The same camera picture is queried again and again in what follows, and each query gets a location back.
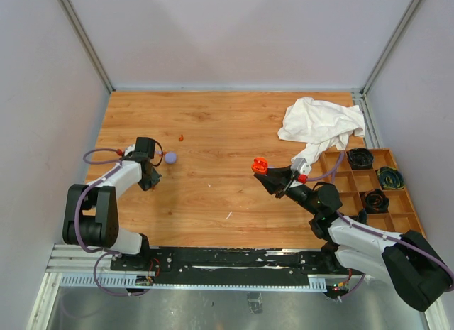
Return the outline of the orange charging case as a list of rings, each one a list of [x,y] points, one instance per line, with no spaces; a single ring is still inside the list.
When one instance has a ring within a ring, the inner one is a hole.
[[[266,175],[268,169],[268,162],[265,158],[255,158],[253,160],[253,164],[251,165],[251,169],[255,174],[259,175]]]

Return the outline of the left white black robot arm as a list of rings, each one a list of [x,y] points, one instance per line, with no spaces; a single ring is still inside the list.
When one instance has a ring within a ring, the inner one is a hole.
[[[78,245],[88,253],[111,254],[112,270],[145,270],[152,265],[147,236],[119,225],[117,200],[130,187],[144,192],[155,188],[161,175],[153,162],[164,155],[162,146],[148,137],[138,137],[125,150],[109,148],[116,160],[105,160],[113,167],[88,184],[73,184],[67,192],[62,238],[67,245]]]

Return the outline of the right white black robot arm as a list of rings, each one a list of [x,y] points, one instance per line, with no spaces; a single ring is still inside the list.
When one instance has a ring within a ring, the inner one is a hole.
[[[422,234],[383,231],[341,214],[335,185],[318,182],[307,187],[306,176],[292,167],[268,168],[255,163],[251,169],[269,194],[289,197],[312,214],[309,224],[315,236],[335,246],[321,256],[329,273],[347,268],[389,283],[404,302],[420,312],[453,291],[453,271]]]

